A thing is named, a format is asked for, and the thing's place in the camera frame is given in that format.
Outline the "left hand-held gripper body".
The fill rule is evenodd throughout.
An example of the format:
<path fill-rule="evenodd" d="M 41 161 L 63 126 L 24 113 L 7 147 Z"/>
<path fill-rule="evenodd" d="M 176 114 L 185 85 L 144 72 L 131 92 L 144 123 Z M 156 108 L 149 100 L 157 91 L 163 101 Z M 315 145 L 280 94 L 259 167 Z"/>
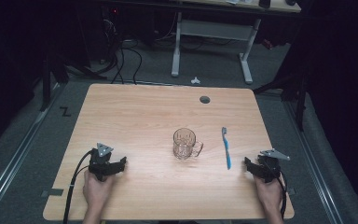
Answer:
<path fill-rule="evenodd" d="M 104 182 L 108 175 L 112 175 L 115 165 L 110 162 L 113 149 L 105 144 L 98 143 L 91 150 L 89 160 L 89 172 L 94 174 L 99 181 Z"/>

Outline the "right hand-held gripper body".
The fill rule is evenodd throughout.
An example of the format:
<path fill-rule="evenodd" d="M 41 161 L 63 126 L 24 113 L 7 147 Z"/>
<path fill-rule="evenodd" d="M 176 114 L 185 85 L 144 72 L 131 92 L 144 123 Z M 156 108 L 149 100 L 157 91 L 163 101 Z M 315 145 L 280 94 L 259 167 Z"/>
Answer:
<path fill-rule="evenodd" d="M 261 178 L 266 183 L 280 177 L 281 166 L 279 160 L 290 161 L 291 158 L 275 148 L 261 151 L 257 156 L 257 161 L 263 170 Z"/>

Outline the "blue toothbrush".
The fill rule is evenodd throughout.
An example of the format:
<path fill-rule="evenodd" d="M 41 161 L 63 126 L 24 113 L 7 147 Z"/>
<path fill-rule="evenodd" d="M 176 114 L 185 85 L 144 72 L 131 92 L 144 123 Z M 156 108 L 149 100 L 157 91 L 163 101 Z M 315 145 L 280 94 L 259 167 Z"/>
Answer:
<path fill-rule="evenodd" d="M 222 133 L 222 140 L 223 140 L 223 144 L 224 144 L 224 148 L 225 148 L 225 153 L 226 153 L 227 169 L 230 170 L 230 169 L 231 169 L 231 158 L 230 158 L 230 154 L 229 154 L 228 140 L 226 139 L 227 128 L 226 128 L 226 127 L 222 127 L 221 133 Z"/>

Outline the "clear glass mug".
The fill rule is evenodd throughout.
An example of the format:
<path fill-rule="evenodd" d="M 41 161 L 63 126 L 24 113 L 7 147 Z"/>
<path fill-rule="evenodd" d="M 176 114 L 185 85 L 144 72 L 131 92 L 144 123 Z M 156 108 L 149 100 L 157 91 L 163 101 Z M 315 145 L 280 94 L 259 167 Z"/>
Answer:
<path fill-rule="evenodd" d="M 204 147 L 204 144 L 197 140 L 195 133 L 188 128 L 180 128 L 176 130 L 172 140 L 173 155 L 179 160 L 198 157 Z"/>

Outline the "person's right hand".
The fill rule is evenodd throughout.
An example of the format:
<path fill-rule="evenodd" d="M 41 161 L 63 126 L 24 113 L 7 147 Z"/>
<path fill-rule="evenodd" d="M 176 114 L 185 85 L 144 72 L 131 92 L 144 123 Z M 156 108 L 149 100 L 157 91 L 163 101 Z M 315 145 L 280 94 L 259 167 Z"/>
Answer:
<path fill-rule="evenodd" d="M 266 183 L 254 176 L 257 196 L 267 217 L 281 217 L 282 187 L 277 179 Z"/>

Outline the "person's left hand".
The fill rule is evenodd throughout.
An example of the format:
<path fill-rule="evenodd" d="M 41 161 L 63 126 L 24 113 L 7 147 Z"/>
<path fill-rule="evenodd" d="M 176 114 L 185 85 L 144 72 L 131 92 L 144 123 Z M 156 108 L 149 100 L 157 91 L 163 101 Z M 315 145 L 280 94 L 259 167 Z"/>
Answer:
<path fill-rule="evenodd" d="M 110 198 L 115 176 L 110 175 L 104 181 L 100 181 L 96 175 L 86 171 L 84 178 L 83 194 L 88 205 L 87 213 L 100 214 Z"/>

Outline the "grey tape strip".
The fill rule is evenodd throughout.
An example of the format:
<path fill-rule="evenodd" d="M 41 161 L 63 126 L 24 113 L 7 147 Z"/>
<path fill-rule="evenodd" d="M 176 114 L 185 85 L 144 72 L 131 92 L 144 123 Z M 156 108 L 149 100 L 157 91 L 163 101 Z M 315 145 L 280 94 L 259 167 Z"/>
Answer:
<path fill-rule="evenodd" d="M 47 198 L 49 196 L 62 196 L 63 190 L 62 189 L 44 189 L 41 192 L 42 198 Z"/>

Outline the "black metal stand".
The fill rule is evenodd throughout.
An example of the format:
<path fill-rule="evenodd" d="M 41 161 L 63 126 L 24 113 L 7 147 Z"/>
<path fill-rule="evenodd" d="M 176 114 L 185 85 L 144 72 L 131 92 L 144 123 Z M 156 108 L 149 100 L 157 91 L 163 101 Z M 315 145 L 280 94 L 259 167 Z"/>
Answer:
<path fill-rule="evenodd" d="M 296 101 L 295 122 L 297 128 L 302 131 L 308 74 L 305 65 L 283 62 L 276 77 L 270 83 L 254 89 L 254 94 L 281 89 L 281 99 L 284 102 Z"/>
<path fill-rule="evenodd" d="M 59 84 L 66 84 L 69 81 L 69 75 L 66 70 L 66 66 L 72 66 L 75 70 L 81 72 L 87 77 L 94 79 L 105 79 L 105 77 L 98 75 L 86 68 L 85 66 L 70 60 L 67 57 L 55 52 L 48 53 L 43 61 L 42 71 L 42 96 L 43 104 L 41 111 L 46 111 L 48 106 L 52 103 L 52 88 L 51 77 L 54 77 Z"/>

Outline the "light wooden desk top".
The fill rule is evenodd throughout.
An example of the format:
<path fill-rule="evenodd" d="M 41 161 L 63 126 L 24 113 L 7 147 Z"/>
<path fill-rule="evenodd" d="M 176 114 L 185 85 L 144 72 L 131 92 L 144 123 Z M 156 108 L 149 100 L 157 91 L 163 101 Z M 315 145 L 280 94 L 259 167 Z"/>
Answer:
<path fill-rule="evenodd" d="M 264 9 L 259 5 L 259 0 L 178 0 L 184 3 L 197 3 L 211 6 L 224 6 L 236 8 Z M 289 6 L 285 0 L 270 0 L 269 11 L 300 13 L 299 4 Z"/>

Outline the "metal floor rail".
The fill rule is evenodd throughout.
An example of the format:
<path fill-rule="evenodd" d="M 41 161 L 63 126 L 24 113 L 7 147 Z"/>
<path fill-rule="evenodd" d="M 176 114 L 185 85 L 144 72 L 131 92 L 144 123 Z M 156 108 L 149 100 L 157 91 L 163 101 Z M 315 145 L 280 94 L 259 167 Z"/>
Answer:
<path fill-rule="evenodd" d="M 65 84 L 55 83 L 48 88 L 50 99 L 46 103 L 43 102 L 42 87 L 42 84 L 37 85 L 37 96 L 20 110 L 0 137 L 0 202 L 27 156 L 34 136 L 51 105 L 62 93 Z"/>
<path fill-rule="evenodd" d="M 319 198 L 324 207 L 324 211 L 329 219 L 330 224 L 344 224 L 341 214 L 339 213 L 334 197 L 330 188 L 324 181 L 324 176 L 321 169 L 311 151 L 310 144 L 306 135 L 298 128 L 296 124 L 296 113 L 290 103 L 283 102 L 283 107 L 288 114 L 288 117 L 295 129 L 296 135 L 300 141 L 301 151 L 305 157 L 305 163 L 309 169 L 310 176 L 313 181 L 313 185 L 319 195 Z"/>

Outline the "white desk frame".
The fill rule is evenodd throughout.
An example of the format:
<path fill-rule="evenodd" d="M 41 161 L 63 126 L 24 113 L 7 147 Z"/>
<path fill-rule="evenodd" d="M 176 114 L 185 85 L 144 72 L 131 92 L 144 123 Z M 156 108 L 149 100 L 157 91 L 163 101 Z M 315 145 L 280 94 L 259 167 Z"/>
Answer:
<path fill-rule="evenodd" d="M 241 69 L 246 84 L 252 84 L 253 78 L 248 64 L 248 57 L 254 44 L 261 20 L 256 19 L 253 25 L 225 24 L 211 21 L 195 21 L 183 19 L 179 13 L 176 21 L 175 47 L 172 56 L 173 77 L 180 72 L 180 44 L 183 35 L 220 38 L 227 40 L 245 41 L 247 46 L 239 54 Z"/>

